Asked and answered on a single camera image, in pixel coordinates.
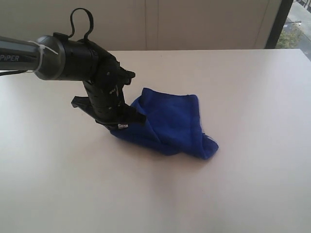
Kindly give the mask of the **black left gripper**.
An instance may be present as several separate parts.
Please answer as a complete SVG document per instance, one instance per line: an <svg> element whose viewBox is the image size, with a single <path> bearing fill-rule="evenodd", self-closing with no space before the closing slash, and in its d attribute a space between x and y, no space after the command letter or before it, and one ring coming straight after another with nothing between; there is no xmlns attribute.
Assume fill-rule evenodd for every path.
<svg viewBox="0 0 311 233"><path fill-rule="evenodd" d="M87 97L74 97L71 104L103 125L145 124L146 116L125 103L123 87L136 76L119 62L102 62L89 81L83 81Z"/></svg>

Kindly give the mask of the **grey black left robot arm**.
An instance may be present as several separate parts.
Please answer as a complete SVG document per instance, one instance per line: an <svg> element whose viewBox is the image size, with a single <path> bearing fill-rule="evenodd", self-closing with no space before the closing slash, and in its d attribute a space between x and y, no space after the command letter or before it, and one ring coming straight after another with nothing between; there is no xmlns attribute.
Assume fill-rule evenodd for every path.
<svg viewBox="0 0 311 233"><path fill-rule="evenodd" d="M86 97L71 102L110 130L145 123L146 116L125 103L123 87L135 73L121 67L114 55L88 39L44 35L37 41L0 38L1 75L33 72L46 81L81 81Z"/></svg>

